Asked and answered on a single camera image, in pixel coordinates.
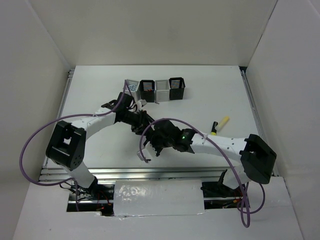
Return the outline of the blue patterned tape roll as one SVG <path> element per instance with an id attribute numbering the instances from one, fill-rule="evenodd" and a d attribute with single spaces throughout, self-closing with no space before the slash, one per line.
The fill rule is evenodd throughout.
<path id="1" fill-rule="evenodd" d="M 135 92 L 135 91 L 137 90 L 137 85 L 135 85 L 135 84 L 130 84 L 130 85 L 128 86 L 128 89 L 129 89 L 130 91 Z"/>

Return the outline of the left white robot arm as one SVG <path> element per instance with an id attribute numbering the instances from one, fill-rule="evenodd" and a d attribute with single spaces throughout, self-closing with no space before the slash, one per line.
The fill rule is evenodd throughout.
<path id="1" fill-rule="evenodd" d="M 64 120 L 56 124 L 45 154 L 61 166 L 73 178 L 81 194 L 92 200 L 103 191 L 98 179 L 84 163 L 86 141 L 100 130 L 116 123 L 130 125 L 136 135 L 142 135 L 145 128 L 154 121 L 145 110 L 135 104 L 129 94 L 119 93 L 118 98 L 103 104 L 93 116 L 86 116 L 73 122 Z"/>

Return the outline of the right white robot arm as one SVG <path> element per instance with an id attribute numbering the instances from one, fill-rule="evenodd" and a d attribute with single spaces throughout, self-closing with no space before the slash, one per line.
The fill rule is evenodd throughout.
<path id="1" fill-rule="evenodd" d="M 179 129 L 173 122 L 173 118 L 161 118 L 150 123 L 141 134 L 145 141 L 139 145 L 150 144 L 156 156 L 165 148 L 173 148 L 181 153 L 222 156 L 228 164 L 238 162 L 220 176 L 218 190 L 223 196 L 230 196 L 239 185 L 250 181 L 261 185 L 270 182 L 277 154 L 260 136 L 228 138 L 205 134 L 191 125 Z"/>

